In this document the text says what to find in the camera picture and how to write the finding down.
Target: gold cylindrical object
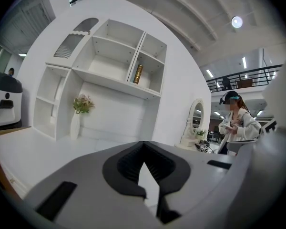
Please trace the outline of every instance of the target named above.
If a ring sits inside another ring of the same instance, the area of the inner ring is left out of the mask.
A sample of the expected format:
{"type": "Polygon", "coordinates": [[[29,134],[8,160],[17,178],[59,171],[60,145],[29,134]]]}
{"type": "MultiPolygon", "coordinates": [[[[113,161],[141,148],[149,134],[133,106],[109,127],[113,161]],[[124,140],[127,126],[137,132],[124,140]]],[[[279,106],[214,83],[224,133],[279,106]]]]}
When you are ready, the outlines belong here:
{"type": "Polygon", "coordinates": [[[139,80],[140,80],[140,77],[141,77],[142,69],[143,69],[143,65],[139,64],[137,72],[135,73],[135,76],[134,76],[133,83],[139,84],[139,80]]]}

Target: white machine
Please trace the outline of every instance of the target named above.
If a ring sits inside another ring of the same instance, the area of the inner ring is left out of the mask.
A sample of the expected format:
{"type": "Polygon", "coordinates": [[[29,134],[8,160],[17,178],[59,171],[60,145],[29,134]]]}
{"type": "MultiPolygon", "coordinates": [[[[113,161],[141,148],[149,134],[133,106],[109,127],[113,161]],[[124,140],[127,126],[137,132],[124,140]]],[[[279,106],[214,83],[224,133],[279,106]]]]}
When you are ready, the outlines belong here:
{"type": "Polygon", "coordinates": [[[21,123],[21,83],[0,73],[0,130],[18,128],[21,123]]]}

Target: small potted plant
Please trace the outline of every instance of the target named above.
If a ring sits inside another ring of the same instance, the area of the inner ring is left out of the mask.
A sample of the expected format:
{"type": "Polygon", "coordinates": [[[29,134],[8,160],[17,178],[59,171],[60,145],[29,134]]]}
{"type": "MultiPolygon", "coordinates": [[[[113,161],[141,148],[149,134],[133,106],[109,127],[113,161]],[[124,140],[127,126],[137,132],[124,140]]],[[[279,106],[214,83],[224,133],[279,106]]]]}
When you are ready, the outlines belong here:
{"type": "Polygon", "coordinates": [[[80,114],[89,113],[89,110],[94,107],[94,103],[90,97],[81,94],[78,98],[74,99],[73,108],[75,109],[74,116],[71,121],[70,136],[72,140],[76,140],[80,132],[80,114]]]}
{"type": "Polygon", "coordinates": [[[205,130],[196,130],[196,139],[203,140],[205,135],[205,130]]]}

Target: gray plastic surface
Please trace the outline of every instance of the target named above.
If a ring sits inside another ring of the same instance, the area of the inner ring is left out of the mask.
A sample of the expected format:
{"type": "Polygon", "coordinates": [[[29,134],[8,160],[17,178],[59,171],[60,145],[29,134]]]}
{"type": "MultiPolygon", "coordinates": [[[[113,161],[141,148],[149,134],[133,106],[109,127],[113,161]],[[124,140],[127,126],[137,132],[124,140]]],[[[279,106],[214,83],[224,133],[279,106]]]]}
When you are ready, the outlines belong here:
{"type": "Polygon", "coordinates": [[[141,197],[121,195],[102,175],[107,158],[131,147],[129,143],[79,157],[37,184],[24,201],[36,208],[61,182],[77,184],[54,223],[74,229],[156,228],[161,222],[152,216],[141,197]]]}
{"type": "Polygon", "coordinates": [[[142,198],[115,192],[102,176],[105,160],[135,143],[71,161],[35,186],[25,202],[35,208],[58,184],[71,181],[78,187],[55,220],[67,228],[241,229],[262,216],[286,185],[286,130],[242,146],[237,156],[153,143],[191,166],[191,175],[181,190],[165,196],[169,209],[181,214],[166,225],[152,216],[142,198]],[[209,160],[232,165],[226,170],[208,165],[209,160]]]}

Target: shelf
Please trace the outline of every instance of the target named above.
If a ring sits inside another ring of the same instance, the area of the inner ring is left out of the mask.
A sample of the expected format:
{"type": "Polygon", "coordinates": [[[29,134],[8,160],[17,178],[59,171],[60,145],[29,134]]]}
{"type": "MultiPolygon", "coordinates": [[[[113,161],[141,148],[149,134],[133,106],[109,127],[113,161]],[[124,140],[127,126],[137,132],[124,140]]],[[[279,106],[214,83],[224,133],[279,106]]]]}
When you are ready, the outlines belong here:
{"type": "Polygon", "coordinates": [[[93,37],[93,44],[97,55],[110,58],[122,63],[130,64],[135,48],[110,39],[93,37]]]}
{"type": "Polygon", "coordinates": [[[113,78],[104,77],[103,75],[85,71],[82,69],[73,69],[79,77],[81,77],[85,82],[93,83],[96,85],[108,87],[110,89],[130,94],[132,96],[140,97],[143,99],[153,99],[160,97],[159,94],[153,93],[151,91],[145,90],[139,86],[134,86],[126,82],[118,81],[113,78]]]}
{"type": "Polygon", "coordinates": [[[46,65],[37,96],[49,103],[59,100],[64,81],[69,71],[66,68],[46,65]]]}
{"type": "Polygon", "coordinates": [[[136,48],[143,31],[131,25],[108,20],[94,34],[136,48]]]}
{"type": "Polygon", "coordinates": [[[40,131],[41,133],[55,138],[55,124],[47,124],[47,125],[35,125],[34,126],[38,131],[40,131]]]}
{"type": "Polygon", "coordinates": [[[160,62],[165,63],[166,48],[167,46],[165,43],[149,34],[146,34],[143,40],[141,51],[149,56],[155,57],[160,62]]]}
{"type": "Polygon", "coordinates": [[[55,121],[52,116],[55,105],[48,101],[36,98],[33,126],[40,132],[55,138],[55,121]]]}
{"type": "Polygon", "coordinates": [[[146,89],[147,91],[153,91],[157,94],[160,94],[163,81],[163,73],[163,64],[159,64],[157,61],[153,60],[149,56],[139,53],[138,60],[133,67],[131,77],[128,83],[146,89]],[[133,83],[133,81],[139,64],[143,66],[143,69],[141,72],[139,83],[135,84],[133,83]]]}
{"type": "Polygon", "coordinates": [[[126,81],[135,48],[107,38],[91,37],[76,58],[73,69],[82,69],[126,81]]]}
{"type": "Polygon", "coordinates": [[[147,71],[151,74],[159,70],[161,67],[164,67],[163,62],[142,51],[139,53],[138,61],[143,65],[143,71],[147,71]]]}
{"type": "Polygon", "coordinates": [[[50,100],[48,100],[48,99],[46,99],[46,98],[44,98],[44,97],[39,97],[39,96],[36,96],[36,98],[38,98],[39,100],[42,100],[42,101],[45,101],[45,102],[47,102],[47,103],[49,103],[49,104],[52,104],[52,105],[58,105],[58,101],[50,101],[50,100]]]}
{"type": "Polygon", "coordinates": [[[105,37],[101,37],[101,36],[93,36],[93,38],[104,40],[104,41],[108,41],[108,42],[113,42],[113,43],[119,44],[121,46],[124,46],[124,47],[130,48],[132,50],[135,50],[134,47],[132,47],[132,46],[126,44],[126,43],[119,42],[119,41],[115,40],[114,38],[105,38],[105,37]]]}

